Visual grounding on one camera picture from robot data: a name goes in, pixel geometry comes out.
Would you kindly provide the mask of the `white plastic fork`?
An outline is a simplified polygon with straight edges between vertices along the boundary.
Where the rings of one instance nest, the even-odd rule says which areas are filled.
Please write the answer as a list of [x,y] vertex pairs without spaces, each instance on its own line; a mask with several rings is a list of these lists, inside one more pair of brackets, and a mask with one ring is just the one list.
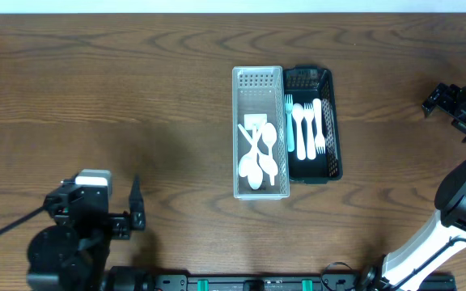
[[314,134],[312,123],[314,120],[314,111],[311,103],[304,104],[304,118],[307,122],[307,158],[314,160],[316,158],[316,146],[314,141]]
[[315,117],[315,122],[316,122],[316,136],[315,136],[316,151],[318,154],[325,154],[326,145],[325,145],[325,138],[323,135],[321,100],[313,99],[312,106],[313,106],[314,117]]

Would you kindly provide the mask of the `white plastic spoon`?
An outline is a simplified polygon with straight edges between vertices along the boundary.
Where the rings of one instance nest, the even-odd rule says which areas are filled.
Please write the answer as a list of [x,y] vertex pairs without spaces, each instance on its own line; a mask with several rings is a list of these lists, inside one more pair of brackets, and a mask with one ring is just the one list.
[[293,105],[292,117],[296,123],[296,154],[298,160],[304,160],[306,155],[305,143],[303,138],[302,121],[303,106],[299,103]]
[[[268,148],[268,155],[271,158],[273,158],[273,146],[277,141],[277,132],[275,127],[271,123],[267,123],[264,125],[262,129],[262,141]],[[269,182],[273,186],[275,184],[275,176],[269,176]]]
[[248,183],[252,190],[257,190],[263,180],[263,172],[257,162],[259,138],[260,135],[255,126],[252,128],[252,147],[248,152],[248,157],[251,159],[251,162],[248,164]]
[[240,159],[239,161],[239,176],[240,177],[249,177],[255,172],[260,170],[260,167],[257,164],[257,154],[258,154],[258,138],[259,135],[256,129],[252,130],[252,135],[250,135],[247,129],[238,124],[238,127],[241,133],[244,135],[246,140],[251,144],[251,149]]
[[252,150],[255,150],[257,157],[260,159],[261,169],[269,176],[276,176],[278,174],[278,167],[273,158],[267,154],[263,154],[260,151],[257,142],[253,140],[252,136],[248,133],[242,124],[238,124],[238,128],[246,140],[251,144]]

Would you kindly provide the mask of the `pale blue plastic fork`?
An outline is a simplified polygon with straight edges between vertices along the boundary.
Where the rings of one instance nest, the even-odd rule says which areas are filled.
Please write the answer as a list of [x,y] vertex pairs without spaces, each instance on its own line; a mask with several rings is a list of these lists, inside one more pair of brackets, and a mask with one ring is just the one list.
[[292,125],[293,98],[291,94],[285,94],[285,113],[286,113],[286,137],[287,151],[294,151],[294,134]]

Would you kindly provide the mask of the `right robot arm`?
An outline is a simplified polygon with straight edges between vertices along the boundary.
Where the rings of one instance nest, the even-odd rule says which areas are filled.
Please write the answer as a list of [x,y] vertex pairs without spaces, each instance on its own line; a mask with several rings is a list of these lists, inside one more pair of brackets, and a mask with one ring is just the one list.
[[[422,104],[429,116],[440,109],[466,142],[466,85],[440,83]],[[437,268],[466,248],[466,159],[441,182],[434,198],[435,211],[406,244],[385,255],[380,265],[363,275],[359,290],[455,290],[452,275]]]

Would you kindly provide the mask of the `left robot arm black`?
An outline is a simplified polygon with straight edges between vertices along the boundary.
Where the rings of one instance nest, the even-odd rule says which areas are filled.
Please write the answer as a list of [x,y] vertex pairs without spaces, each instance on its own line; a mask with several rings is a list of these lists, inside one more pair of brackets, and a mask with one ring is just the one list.
[[129,194],[129,210],[110,213],[112,174],[84,169],[44,199],[54,226],[43,229],[28,246],[26,276],[34,290],[152,290],[152,275],[132,267],[105,268],[113,240],[129,240],[146,228],[139,179]]

